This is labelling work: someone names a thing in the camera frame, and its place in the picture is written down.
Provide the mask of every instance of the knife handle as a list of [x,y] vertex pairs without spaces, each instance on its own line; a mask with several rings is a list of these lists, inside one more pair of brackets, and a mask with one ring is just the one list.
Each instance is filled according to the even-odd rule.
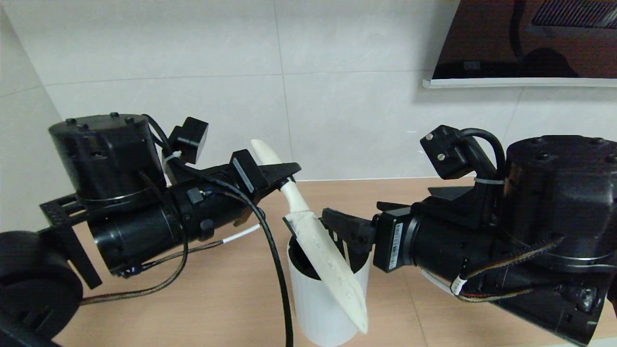
[[[282,164],[283,161],[278,157],[274,149],[268,146],[262,140],[251,140],[251,146],[257,155],[257,158],[262,165]],[[281,192],[285,195],[287,203],[289,204],[290,212],[309,211],[309,205],[300,194],[296,183],[291,179],[283,185]]]

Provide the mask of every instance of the white cylinder container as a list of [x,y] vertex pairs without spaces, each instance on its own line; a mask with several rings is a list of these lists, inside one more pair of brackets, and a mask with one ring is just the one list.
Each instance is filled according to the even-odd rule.
[[[368,255],[349,256],[352,271],[362,286],[365,299],[370,268]],[[357,328],[318,279],[315,269],[310,266],[294,238],[289,240],[287,259],[296,317],[302,333],[321,347],[336,347],[351,340],[358,332]]]

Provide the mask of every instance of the table surface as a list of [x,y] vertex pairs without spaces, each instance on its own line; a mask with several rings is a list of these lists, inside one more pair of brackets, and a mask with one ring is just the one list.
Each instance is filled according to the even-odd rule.
[[[309,206],[332,207],[370,219],[375,202],[412,203],[429,195],[427,187],[470,185],[470,178],[300,182]],[[285,247],[290,233],[281,218],[284,197],[274,192],[259,205],[268,217],[287,278]],[[235,229],[217,230],[214,238]],[[76,227],[80,241],[103,279],[85,295],[136,290],[166,279],[178,264],[170,261],[125,280],[109,275],[85,224]],[[430,284],[415,267],[385,274],[370,270],[369,332],[345,346],[545,346],[564,343],[491,304],[463,303]],[[314,346],[294,318],[295,346]],[[617,319],[606,306],[594,340],[617,336]],[[143,298],[81,307],[55,341],[74,346],[283,346],[281,295],[270,250],[261,229],[248,236],[189,256],[184,272],[168,288]]]

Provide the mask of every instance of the vent grille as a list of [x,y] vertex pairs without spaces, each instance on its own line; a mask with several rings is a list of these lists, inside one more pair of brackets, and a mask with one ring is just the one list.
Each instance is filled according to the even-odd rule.
[[531,23],[541,27],[617,29],[617,1],[546,0]]

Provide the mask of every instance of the white tile wall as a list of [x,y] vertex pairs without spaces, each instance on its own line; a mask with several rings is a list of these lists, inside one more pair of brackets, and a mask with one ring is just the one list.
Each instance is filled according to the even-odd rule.
[[59,121],[42,86],[0,98],[0,232],[46,228],[39,204],[74,192],[47,133]]
[[617,141],[617,89],[525,88],[504,144],[548,133]]
[[48,126],[60,115],[0,8],[0,232],[47,227],[39,204],[72,192]]
[[285,73],[435,68],[458,1],[275,0]]
[[271,0],[7,1],[44,84],[281,73]]
[[40,86],[36,71],[0,9],[0,97]]
[[167,131],[198,117],[212,126],[200,166],[261,137],[301,164],[303,180],[435,176],[418,140],[441,123],[504,144],[540,133],[617,140],[615,90],[420,87],[457,5],[4,1],[62,117],[149,112]]
[[420,81],[419,72],[285,76],[294,160],[304,167],[298,177],[435,176],[419,138],[440,124],[503,137],[521,94],[427,90]]

